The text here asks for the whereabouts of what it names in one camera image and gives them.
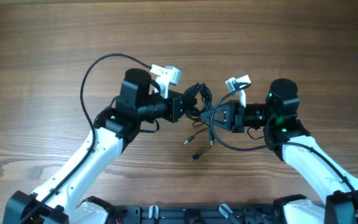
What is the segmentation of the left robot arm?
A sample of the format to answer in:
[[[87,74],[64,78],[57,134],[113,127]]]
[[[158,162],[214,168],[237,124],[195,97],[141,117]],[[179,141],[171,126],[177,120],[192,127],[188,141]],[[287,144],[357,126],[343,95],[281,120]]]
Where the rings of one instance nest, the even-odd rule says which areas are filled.
[[[126,71],[119,96],[91,122],[91,131],[74,155],[31,194],[17,191],[7,201],[4,223],[121,223],[116,207],[100,198],[83,198],[99,174],[140,133],[143,122],[175,123],[196,100],[171,91],[181,71],[153,65]]]

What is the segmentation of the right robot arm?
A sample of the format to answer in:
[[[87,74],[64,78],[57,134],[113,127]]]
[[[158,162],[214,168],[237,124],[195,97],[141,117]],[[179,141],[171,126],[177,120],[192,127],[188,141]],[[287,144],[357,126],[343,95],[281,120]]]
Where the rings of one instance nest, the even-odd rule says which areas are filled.
[[[273,203],[274,223],[358,223],[358,178],[344,170],[317,144],[297,118],[300,104],[295,82],[279,78],[269,88],[264,104],[247,104],[248,78],[230,78],[229,93],[201,114],[218,140],[215,127],[242,133],[246,127],[264,132],[264,147],[293,167],[323,202],[315,205],[304,195],[291,195]],[[239,100],[228,99],[239,94]]]

